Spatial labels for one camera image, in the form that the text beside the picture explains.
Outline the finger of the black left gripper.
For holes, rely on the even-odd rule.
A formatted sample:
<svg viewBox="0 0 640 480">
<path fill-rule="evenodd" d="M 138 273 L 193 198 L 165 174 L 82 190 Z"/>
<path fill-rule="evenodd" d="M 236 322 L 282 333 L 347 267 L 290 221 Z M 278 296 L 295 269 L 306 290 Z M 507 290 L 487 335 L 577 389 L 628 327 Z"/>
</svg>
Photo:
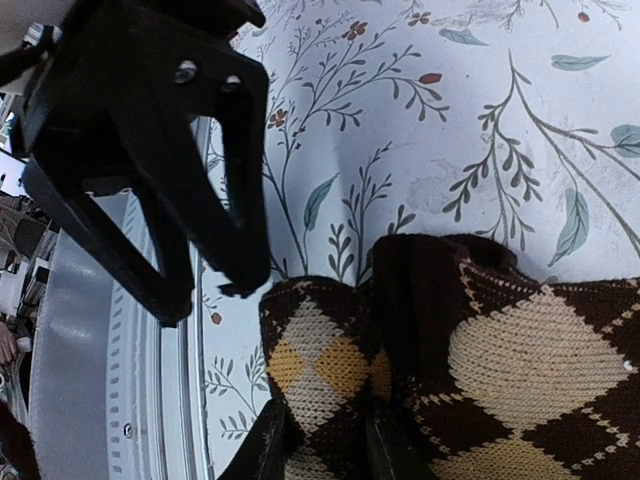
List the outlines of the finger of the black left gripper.
<svg viewBox="0 0 640 480">
<path fill-rule="evenodd" d="M 227 281 L 228 296 L 249 296 L 270 276 L 262 186 L 264 112 L 217 114 L 222 126 L 228 202 L 211 185 L 185 117 L 159 115 L 134 142 L 144 180 L 136 193 L 154 241 L 161 277 L 193 288 L 195 246 Z"/>
<path fill-rule="evenodd" d="M 36 161 L 23 173 L 26 192 L 80 247 L 112 275 L 163 327 L 192 311 L 193 273 L 186 235 L 151 187 L 136 176 L 97 178 L 98 195 L 129 188 L 138 199 L 156 265 L 124 235 L 83 186 L 76 172 L 50 175 Z"/>
</svg>

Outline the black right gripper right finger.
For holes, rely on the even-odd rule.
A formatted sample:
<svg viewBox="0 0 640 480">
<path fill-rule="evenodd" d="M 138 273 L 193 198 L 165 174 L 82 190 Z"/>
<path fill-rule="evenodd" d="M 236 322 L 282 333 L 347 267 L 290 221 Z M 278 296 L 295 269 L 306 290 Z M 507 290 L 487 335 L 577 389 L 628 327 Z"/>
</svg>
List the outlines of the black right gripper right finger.
<svg viewBox="0 0 640 480">
<path fill-rule="evenodd" d="M 427 463 L 401 429 L 395 415 L 376 400 L 366 419 L 368 466 L 375 480 L 432 480 Z"/>
</svg>

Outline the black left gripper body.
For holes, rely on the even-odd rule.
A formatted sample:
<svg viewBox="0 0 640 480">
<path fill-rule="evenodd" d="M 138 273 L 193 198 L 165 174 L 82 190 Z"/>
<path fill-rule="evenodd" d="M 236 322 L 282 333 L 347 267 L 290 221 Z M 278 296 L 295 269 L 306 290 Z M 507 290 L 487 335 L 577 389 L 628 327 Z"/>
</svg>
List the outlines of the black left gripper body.
<svg viewBox="0 0 640 480">
<path fill-rule="evenodd" d="M 192 175 L 189 120 L 204 116 L 221 124 L 227 171 L 258 174 L 268 78 L 230 41 L 264 24 L 254 1 L 76 3 L 28 87 L 25 149 L 50 172 L 101 152 L 124 174 Z"/>
</svg>

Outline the brown tan argyle sock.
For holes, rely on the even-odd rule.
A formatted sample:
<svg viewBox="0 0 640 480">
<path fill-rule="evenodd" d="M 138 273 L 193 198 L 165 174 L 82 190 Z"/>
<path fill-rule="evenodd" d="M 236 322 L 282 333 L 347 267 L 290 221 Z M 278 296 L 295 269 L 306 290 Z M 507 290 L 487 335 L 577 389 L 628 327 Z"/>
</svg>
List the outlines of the brown tan argyle sock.
<svg viewBox="0 0 640 480">
<path fill-rule="evenodd" d="M 474 235 L 390 235 L 352 287 L 259 304 L 288 479 L 369 479 L 377 405 L 418 454 L 404 479 L 635 479 L 639 282 L 542 283 Z"/>
</svg>

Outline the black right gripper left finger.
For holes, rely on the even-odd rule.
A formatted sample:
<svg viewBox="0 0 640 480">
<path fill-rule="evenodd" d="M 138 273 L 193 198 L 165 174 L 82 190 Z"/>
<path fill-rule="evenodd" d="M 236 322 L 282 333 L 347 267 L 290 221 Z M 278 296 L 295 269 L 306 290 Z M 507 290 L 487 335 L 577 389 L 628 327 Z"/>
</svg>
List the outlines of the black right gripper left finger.
<svg viewBox="0 0 640 480">
<path fill-rule="evenodd" d="M 234 478 L 283 480 L 294 446 L 288 405 L 283 399 L 269 400 L 234 456 Z"/>
</svg>

